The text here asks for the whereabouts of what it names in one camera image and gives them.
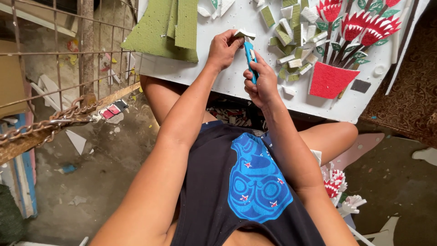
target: right hand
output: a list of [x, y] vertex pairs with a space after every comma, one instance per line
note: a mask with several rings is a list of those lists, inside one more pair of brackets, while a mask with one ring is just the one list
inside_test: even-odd
[[277, 90], [277, 78], [275, 72], [256, 51], [255, 57], [257, 58], [258, 63], [250, 62], [250, 67], [259, 74], [257, 84], [252, 83], [251, 79], [253, 74], [249, 69], [246, 69], [243, 73], [243, 76], [246, 78], [244, 81], [244, 90], [249, 94], [253, 103], [263, 110], [268, 107], [270, 102], [281, 99], [281, 97]]

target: red foam flower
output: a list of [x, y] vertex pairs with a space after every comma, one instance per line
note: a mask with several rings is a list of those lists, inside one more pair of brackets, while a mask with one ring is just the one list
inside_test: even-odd
[[393, 20], [392, 16], [389, 18], [379, 18], [378, 15], [375, 15], [360, 35], [360, 43], [364, 46], [370, 46], [397, 32], [399, 30], [397, 27], [401, 24], [397, 22], [398, 20], [399, 18]]
[[400, 2], [401, 0], [385, 0], [385, 4], [389, 7], [393, 7], [396, 4], [398, 4], [398, 2]]
[[335, 21], [340, 13], [342, 3], [342, 0], [325, 0], [324, 3], [320, 0], [319, 5], [316, 6], [320, 18], [327, 22]]
[[369, 14], [370, 12], [364, 10], [358, 13], [354, 12], [352, 15], [346, 13], [340, 23], [340, 36], [347, 41], [352, 41], [356, 38], [372, 19]]

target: green leaf cutout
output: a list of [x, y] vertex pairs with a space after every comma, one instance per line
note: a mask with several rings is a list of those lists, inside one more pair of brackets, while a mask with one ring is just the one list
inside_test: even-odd
[[332, 45], [332, 48], [333, 48], [335, 51], [340, 51], [340, 49], [341, 49], [341, 45], [340, 45], [339, 43], [331, 42], [331, 45]]
[[384, 12], [384, 13], [381, 15], [381, 17], [388, 18], [388, 17], [390, 17], [390, 16], [392, 16], [392, 15], [398, 13], [399, 11], [400, 11], [400, 10], [397, 10], [397, 9], [387, 10], [386, 12]]
[[368, 61], [368, 60], [364, 60], [364, 59], [360, 58], [360, 59], [357, 59], [357, 60], [354, 62], [354, 64], [364, 64], [364, 63], [368, 63], [368, 62], [370, 62], [370, 61]]
[[217, 6], [219, 4], [219, 1], [217, 0], [211, 0], [212, 5], [214, 6], [215, 9], [217, 9]]
[[328, 24], [326, 24], [325, 22], [316, 22], [316, 24], [320, 30], [322, 30], [322, 31], [328, 30]]
[[364, 53], [364, 52], [362, 52], [362, 51], [358, 51], [358, 52], [356, 52], [356, 53], [352, 56], [352, 58], [358, 59], [358, 58], [363, 58], [363, 57], [366, 57], [366, 56], [367, 56], [366, 53]]
[[384, 3], [381, 0], [379, 0], [379, 1], [372, 3], [370, 5], [369, 12], [376, 11], [376, 13], [379, 13], [379, 11], [381, 11], [383, 6], [384, 6]]
[[366, 1], [365, 0], [358, 0], [358, 6], [361, 9], [364, 9], [364, 7], [366, 6]]
[[358, 45], [360, 45], [360, 44], [356, 44], [356, 45], [352, 45], [352, 46], [347, 47], [347, 48], [345, 49], [345, 52], [351, 52], [351, 51], [354, 50]]
[[373, 45], [375, 45], [375, 46], [381, 46], [381, 45], [383, 45], [383, 44], [385, 44], [386, 42], [388, 42], [388, 39], [381, 39], [381, 40], [378, 40], [376, 43], [374, 43]]
[[332, 30], [335, 30], [337, 27], [340, 26], [340, 21], [341, 21], [341, 19], [343, 19], [343, 16], [338, 17], [338, 18], [334, 21], [334, 24], [332, 25], [332, 27], [333, 27]]
[[325, 50], [322, 47], [317, 46], [316, 50], [317, 50], [317, 53], [321, 54], [322, 56], [325, 55]]

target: pink foam piece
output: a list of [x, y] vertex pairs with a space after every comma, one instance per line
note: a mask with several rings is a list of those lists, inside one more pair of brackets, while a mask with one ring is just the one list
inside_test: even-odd
[[352, 147], [332, 160], [334, 163], [334, 169], [343, 171], [347, 166], [378, 145], [382, 139], [384, 139], [384, 133], [367, 133], [358, 135], [357, 140]]
[[[32, 86], [28, 82], [23, 82], [24, 92], [27, 97], [32, 97]], [[24, 113], [24, 118], [26, 119], [26, 125], [31, 125], [33, 123], [33, 114], [32, 111], [28, 111]], [[35, 149], [31, 149], [29, 151], [30, 162], [32, 164], [32, 175], [33, 175], [33, 184], [36, 184], [36, 161], [35, 161]]]
[[359, 73], [316, 62], [309, 94], [334, 99]]

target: thigh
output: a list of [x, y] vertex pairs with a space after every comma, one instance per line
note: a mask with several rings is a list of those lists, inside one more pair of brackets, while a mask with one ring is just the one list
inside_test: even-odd
[[348, 150], [358, 135], [354, 124], [327, 123], [299, 132], [309, 149], [322, 152], [322, 166]]
[[[161, 125], [185, 89], [177, 83], [144, 75], [140, 76], [140, 83], [153, 115], [158, 124]], [[214, 120], [217, 119], [205, 111], [202, 123]]]

